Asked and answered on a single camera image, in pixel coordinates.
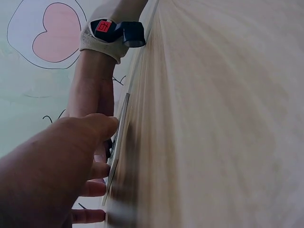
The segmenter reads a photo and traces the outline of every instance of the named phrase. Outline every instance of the hand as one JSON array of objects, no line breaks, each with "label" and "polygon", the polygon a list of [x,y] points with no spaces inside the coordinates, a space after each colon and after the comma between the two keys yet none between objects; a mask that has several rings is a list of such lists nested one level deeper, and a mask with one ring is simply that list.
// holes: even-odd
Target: hand
[{"label": "hand", "polygon": [[71,227],[101,222],[102,210],[71,210],[78,196],[100,196],[105,163],[94,151],[116,131],[118,120],[103,114],[62,118],[0,159],[0,223],[4,227]]}]

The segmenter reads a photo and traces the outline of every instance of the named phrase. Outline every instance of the black line drawing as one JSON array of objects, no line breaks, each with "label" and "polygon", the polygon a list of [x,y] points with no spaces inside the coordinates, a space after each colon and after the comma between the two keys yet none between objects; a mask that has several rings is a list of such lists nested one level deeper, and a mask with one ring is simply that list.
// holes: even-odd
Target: black line drawing
[{"label": "black line drawing", "polygon": [[[37,57],[39,57],[39,56],[37,55],[37,53],[36,53],[35,50],[34,50],[35,41],[36,41],[36,39],[37,39],[41,34],[47,33],[47,32],[48,32],[48,30],[47,30],[47,28],[46,28],[46,26],[45,26],[45,24],[44,24],[45,14],[46,14],[46,12],[47,12],[47,10],[48,10],[49,7],[51,7],[51,6],[54,5],[54,4],[59,4],[59,3],[60,3],[60,4],[63,4],[63,5],[66,5],[66,4],[61,3],[61,2],[54,2],[54,3],[50,4],[50,5],[48,5],[48,7],[47,7],[47,8],[45,9],[45,11],[44,11],[42,22],[43,22],[43,27],[44,27],[44,30],[45,30],[45,31],[39,33],[39,34],[36,36],[36,38],[34,39],[33,44],[32,44],[33,52],[35,53],[35,55],[36,55]],[[68,6],[68,7],[77,15],[77,13],[75,12],[75,10],[74,10],[72,7],[70,7],[70,6]],[[79,27],[81,28],[81,22],[80,22],[80,19],[79,19],[79,16],[78,16],[78,15],[77,15],[77,19],[78,19]],[[60,60],[60,61],[58,61],[58,62],[51,62],[51,63],[60,63],[60,62],[63,62],[63,61],[65,61],[65,60],[67,60],[68,58],[70,58],[72,55],[74,55],[78,50],[79,50],[79,49],[77,49],[76,51],[74,51],[72,54],[70,54],[70,56],[66,57],[66,58],[63,59],[63,60]]]},{"label": "black line drawing", "polygon": [[[61,114],[59,115],[59,117],[57,118],[58,120],[60,119],[60,117],[62,116],[62,114],[65,112],[65,110],[63,110],[62,112],[61,112]],[[50,120],[50,122],[51,122],[51,124],[53,123],[53,120],[52,120],[52,118],[49,116],[49,115],[45,115],[42,119],[44,120],[45,118],[48,118],[49,120]]]},{"label": "black line drawing", "polygon": [[113,76],[113,81],[116,81],[116,82],[118,82],[119,84],[121,84],[121,85],[123,86],[122,81],[123,81],[126,77],[127,77],[127,75],[123,76],[123,78],[122,78],[120,81],[118,81],[118,80]]},{"label": "black line drawing", "polygon": [[[40,68],[43,68],[43,69],[51,69],[51,70],[62,70],[62,69],[68,69],[68,68],[70,68],[70,67],[78,60],[79,56],[77,56],[77,58],[76,58],[73,62],[71,62],[71,63],[69,64],[69,66],[66,66],[66,67],[45,67],[45,66],[39,66],[38,64],[33,63],[33,61],[31,61],[31,60],[30,60],[28,57],[26,57],[23,53],[21,53],[19,50],[17,50],[17,49],[14,47],[13,44],[10,43],[10,39],[9,39],[9,27],[10,27],[10,24],[11,24],[11,22],[12,22],[14,16],[16,15],[18,9],[19,9],[20,6],[22,5],[23,1],[24,1],[24,0],[22,0],[21,3],[18,5],[17,9],[15,10],[15,12],[14,12],[14,14],[12,15],[11,19],[9,20],[9,24],[8,24],[8,27],[7,27],[7,34],[6,34],[6,38],[7,38],[8,44],[9,44],[13,49],[15,49],[22,57],[24,57],[28,62],[30,62],[31,64],[33,64],[33,65],[35,65],[35,66],[37,66],[37,67],[40,67]],[[85,21],[87,21],[86,14],[85,14],[83,8],[80,6],[80,4],[77,2],[77,0],[74,0],[74,1],[76,2],[77,6],[79,6],[79,8],[81,9],[81,11],[82,11],[82,13],[83,13],[83,16],[84,16],[84,18],[85,18]],[[52,4],[56,4],[56,3],[64,4],[64,3],[62,3],[62,2],[53,2]],[[49,7],[50,5],[48,5],[48,6],[46,7],[46,9],[45,9],[45,11],[44,11],[44,15],[45,15],[45,13],[46,13],[46,11],[47,11],[47,9],[48,9],[48,7]],[[80,27],[81,27],[81,22],[80,22],[79,15],[78,15],[77,13],[76,13],[76,15],[77,15],[77,17],[78,17],[78,21],[79,21],[79,24],[80,24]],[[59,63],[65,61],[65,60],[67,60],[67,59],[69,59],[69,58],[72,57],[77,51],[78,51],[78,49],[77,49],[73,54],[71,54],[69,57],[67,57],[66,59],[61,60]]]}]

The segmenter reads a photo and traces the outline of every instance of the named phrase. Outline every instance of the light wood surface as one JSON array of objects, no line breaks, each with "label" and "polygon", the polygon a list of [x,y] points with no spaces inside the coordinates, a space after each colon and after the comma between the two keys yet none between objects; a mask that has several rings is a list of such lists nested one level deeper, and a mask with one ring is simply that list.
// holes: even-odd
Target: light wood surface
[{"label": "light wood surface", "polygon": [[132,76],[107,227],[304,227],[303,0],[160,0]]}]

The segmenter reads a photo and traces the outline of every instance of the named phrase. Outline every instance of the skin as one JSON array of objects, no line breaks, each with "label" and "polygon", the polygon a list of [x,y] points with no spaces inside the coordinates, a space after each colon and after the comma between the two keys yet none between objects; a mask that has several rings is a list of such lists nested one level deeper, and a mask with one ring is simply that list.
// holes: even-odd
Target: skin
[{"label": "skin", "polygon": [[71,208],[79,196],[105,194],[102,178],[110,170],[105,141],[118,126],[116,118],[106,117],[114,114],[115,64],[106,54],[83,50],[65,117],[0,159],[0,227],[70,228],[104,221],[103,210]]},{"label": "skin", "polygon": [[[86,49],[80,53],[64,116],[114,115],[112,77],[115,64],[115,59],[101,52]],[[107,146],[106,143],[98,145],[96,161],[106,162]]]},{"label": "skin", "polygon": [[102,196],[110,167],[93,162],[118,120],[103,114],[62,118],[0,159],[0,227],[70,228],[105,219],[102,210],[72,210],[78,196]]}]

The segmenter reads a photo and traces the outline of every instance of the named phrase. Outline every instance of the forearm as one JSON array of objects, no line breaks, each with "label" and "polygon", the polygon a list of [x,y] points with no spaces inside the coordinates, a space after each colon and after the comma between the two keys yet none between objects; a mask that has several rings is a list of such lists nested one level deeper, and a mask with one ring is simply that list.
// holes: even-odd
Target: forearm
[{"label": "forearm", "polygon": [[113,71],[116,61],[101,52],[83,50],[76,65],[68,102],[70,117],[114,113]]}]

